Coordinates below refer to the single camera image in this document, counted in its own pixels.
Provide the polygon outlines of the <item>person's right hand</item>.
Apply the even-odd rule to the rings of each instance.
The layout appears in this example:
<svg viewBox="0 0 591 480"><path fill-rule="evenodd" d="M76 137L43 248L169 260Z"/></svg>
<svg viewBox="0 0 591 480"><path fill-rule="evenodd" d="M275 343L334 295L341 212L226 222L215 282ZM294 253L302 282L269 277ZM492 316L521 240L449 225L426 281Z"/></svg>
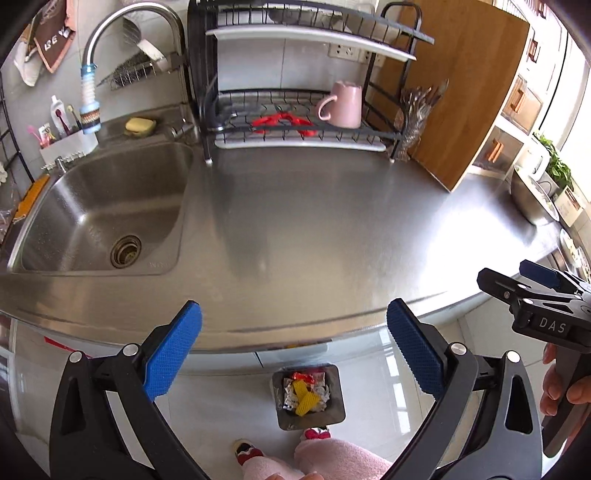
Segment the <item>person's right hand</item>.
<svg viewBox="0 0 591 480"><path fill-rule="evenodd" d="M544 347L542 361L544 365L549 365L549 369L543 379L543 393L540 401L540 411L544 416L555 416L557 414L560 399L563 395L566 395L571 404L584 405L586 407L585 416L572 429L568 437L567 443L570 444L576 439L583 425L590 416L590 377L587 376L577 381L568 389L568 392L565 392L562 378L556 369L556 357L557 346L547 343Z"/></svg>

